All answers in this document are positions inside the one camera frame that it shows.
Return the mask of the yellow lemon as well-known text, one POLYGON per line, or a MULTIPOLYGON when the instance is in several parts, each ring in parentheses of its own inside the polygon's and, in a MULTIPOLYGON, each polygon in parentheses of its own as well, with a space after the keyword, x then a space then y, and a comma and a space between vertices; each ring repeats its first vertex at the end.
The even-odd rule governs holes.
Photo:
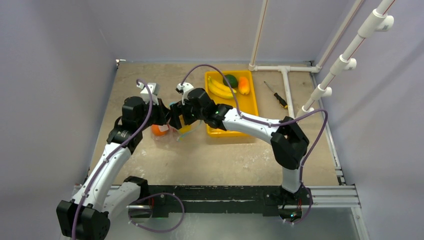
POLYGON ((178 132, 179 132, 180 135, 184 135, 184 134, 190 132, 191 130, 192 130, 192 126, 191 125, 185 125, 182 128, 180 128, 178 130, 178 132))

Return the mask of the orange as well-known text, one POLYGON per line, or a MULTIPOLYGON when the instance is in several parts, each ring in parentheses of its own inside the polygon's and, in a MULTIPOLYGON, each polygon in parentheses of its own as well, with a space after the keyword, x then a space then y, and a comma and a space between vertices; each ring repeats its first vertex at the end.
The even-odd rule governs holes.
POLYGON ((156 137, 162 137, 168 134, 169 132, 169 126, 166 125, 157 125, 157 124, 153 124, 150 127, 151 133, 156 136, 156 137))

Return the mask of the clear zip top bag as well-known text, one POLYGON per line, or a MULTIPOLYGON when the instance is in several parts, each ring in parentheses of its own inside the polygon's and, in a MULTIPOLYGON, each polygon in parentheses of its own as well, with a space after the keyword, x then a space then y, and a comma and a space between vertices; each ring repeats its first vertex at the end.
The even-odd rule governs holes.
POLYGON ((175 140, 181 142, 189 134, 193 133, 202 125, 202 121, 196 121, 191 125, 183 125, 182 128, 176 129, 175 127, 166 125, 153 124, 150 127, 151 137, 156 141, 171 141, 175 140))

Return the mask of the yellow banana bunch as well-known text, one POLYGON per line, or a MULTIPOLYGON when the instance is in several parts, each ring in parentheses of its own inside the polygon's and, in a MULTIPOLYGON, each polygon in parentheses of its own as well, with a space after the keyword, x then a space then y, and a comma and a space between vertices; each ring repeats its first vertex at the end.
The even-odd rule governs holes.
POLYGON ((207 81, 208 90, 219 98, 227 99, 227 100, 233 99, 234 98, 233 94, 237 93, 237 91, 234 88, 228 87, 211 77, 208 77, 206 81, 207 81))

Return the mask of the green avocado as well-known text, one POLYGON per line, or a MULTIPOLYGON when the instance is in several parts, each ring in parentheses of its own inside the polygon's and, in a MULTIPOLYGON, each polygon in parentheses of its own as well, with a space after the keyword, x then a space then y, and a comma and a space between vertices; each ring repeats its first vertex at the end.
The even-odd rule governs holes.
POLYGON ((237 78, 232 74, 225 74, 222 82, 225 86, 236 89, 239 85, 237 78))

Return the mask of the yellow plastic tray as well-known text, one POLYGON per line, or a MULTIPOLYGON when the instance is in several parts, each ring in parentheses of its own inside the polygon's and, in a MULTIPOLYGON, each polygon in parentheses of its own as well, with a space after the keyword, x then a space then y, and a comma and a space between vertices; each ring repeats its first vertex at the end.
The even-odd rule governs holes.
MULTIPOLYGON (((233 71, 223 71, 224 75, 232 75, 238 81, 240 77, 246 78, 249 82, 249 94, 241 94, 238 89, 236 89, 237 93, 235 94, 236 99, 239 104, 239 109, 247 114, 258 116, 258 105, 256 100, 256 93, 254 88, 254 82, 252 78, 252 74, 248 70, 233 70, 233 71)), ((225 99, 218 95, 215 95, 208 86, 208 78, 218 81, 223 84, 223 77, 217 71, 207 71, 204 74, 204 82, 205 82, 205 90, 208 93, 209 97, 214 101, 215 104, 226 104, 230 105, 233 108, 236 108, 236 103, 234 99, 225 99)), ((221 129, 214 129, 206 126, 206 132, 210 137, 247 137, 247 134, 237 132, 237 131, 223 131, 221 129)))

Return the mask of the orange mango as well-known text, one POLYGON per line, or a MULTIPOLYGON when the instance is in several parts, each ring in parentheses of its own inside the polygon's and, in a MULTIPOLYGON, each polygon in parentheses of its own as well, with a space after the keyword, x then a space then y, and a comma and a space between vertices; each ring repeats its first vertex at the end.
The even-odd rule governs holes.
POLYGON ((241 76, 238 79, 238 91, 242 95, 248 95, 250 93, 250 82, 247 77, 241 76))

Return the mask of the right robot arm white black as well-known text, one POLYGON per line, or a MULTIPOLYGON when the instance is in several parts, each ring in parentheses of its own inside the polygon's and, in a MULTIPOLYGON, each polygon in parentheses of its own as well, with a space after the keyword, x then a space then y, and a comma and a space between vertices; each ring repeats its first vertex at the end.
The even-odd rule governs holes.
POLYGON ((170 107, 170 126, 181 129, 182 125, 203 121, 212 129, 240 132, 270 144, 282 167, 282 200, 292 204, 300 198, 301 161, 310 141, 292 118, 267 119, 241 112, 231 105, 215 103, 203 88, 188 83, 178 84, 176 91, 182 99, 170 107))

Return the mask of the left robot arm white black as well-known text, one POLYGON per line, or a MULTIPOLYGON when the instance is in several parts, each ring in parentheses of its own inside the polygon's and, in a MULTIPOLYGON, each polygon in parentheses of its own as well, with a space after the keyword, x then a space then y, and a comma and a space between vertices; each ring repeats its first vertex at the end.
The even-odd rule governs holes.
POLYGON ((128 97, 122 114, 109 132, 102 156, 71 200, 61 200, 56 214, 63 236, 77 240, 103 240, 111 227, 112 211, 105 208, 107 193, 123 165, 151 125, 167 124, 170 110, 161 98, 128 97))

